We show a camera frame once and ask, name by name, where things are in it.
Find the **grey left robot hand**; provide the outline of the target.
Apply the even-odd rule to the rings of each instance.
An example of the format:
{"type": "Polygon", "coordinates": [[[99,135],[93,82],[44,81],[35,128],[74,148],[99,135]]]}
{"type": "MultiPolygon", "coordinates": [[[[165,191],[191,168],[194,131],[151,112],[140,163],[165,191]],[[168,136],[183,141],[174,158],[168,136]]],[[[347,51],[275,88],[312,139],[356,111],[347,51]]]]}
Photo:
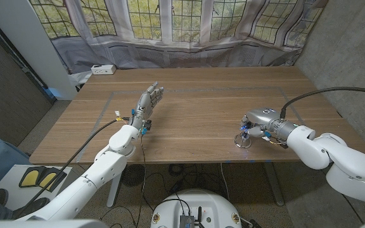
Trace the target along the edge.
{"type": "Polygon", "coordinates": [[[163,97],[163,87],[158,87],[158,82],[154,82],[147,90],[142,93],[137,105],[134,109],[134,114],[128,124],[137,128],[143,127],[144,123],[151,117],[153,109],[163,97]]]}

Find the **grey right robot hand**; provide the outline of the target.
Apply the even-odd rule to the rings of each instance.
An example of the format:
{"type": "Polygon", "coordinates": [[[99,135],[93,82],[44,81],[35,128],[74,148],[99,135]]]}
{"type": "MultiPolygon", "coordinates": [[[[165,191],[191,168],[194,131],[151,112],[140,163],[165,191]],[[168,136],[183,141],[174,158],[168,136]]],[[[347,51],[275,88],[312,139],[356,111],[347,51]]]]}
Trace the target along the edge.
{"type": "Polygon", "coordinates": [[[280,113],[270,108],[258,108],[248,111],[241,119],[240,129],[252,137],[265,136],[273,132],[279,139],[287,140],[297,126],[280,118],[280,113]]]}

